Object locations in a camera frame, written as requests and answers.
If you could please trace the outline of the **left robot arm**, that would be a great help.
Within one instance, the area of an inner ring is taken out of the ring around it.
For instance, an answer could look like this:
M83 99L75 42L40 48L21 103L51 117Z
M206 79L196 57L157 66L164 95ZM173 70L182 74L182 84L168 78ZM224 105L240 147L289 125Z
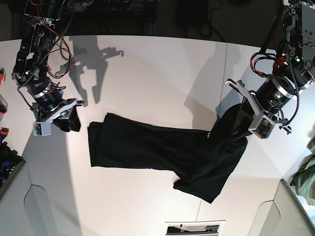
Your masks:
M315 82L315 2L290 0L279 4L273 26L259 52L250 59L254 74L265 79L258 90L228 79L226 84L242 95L231 136L240 139L255 134L266 139L278 126L291 133L283 107Z

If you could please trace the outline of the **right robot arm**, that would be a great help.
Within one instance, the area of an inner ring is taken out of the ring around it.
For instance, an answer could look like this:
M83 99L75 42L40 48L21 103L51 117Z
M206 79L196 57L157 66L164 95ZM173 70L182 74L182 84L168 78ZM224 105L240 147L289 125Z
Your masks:
M28 107L35 116L32 124L35 136L50 135L52 125L63 132L78 132L81 128L77 107L84 101L63 99L65 88L52 81L65 76L75 65L69 47L62 47L74 12L73 0L29 0L25 5L28 27L17 53L12 79L18 92L25 88L34 100ZM60 75L53 75L48 65L48 57L54 49L69 54L67 69Z

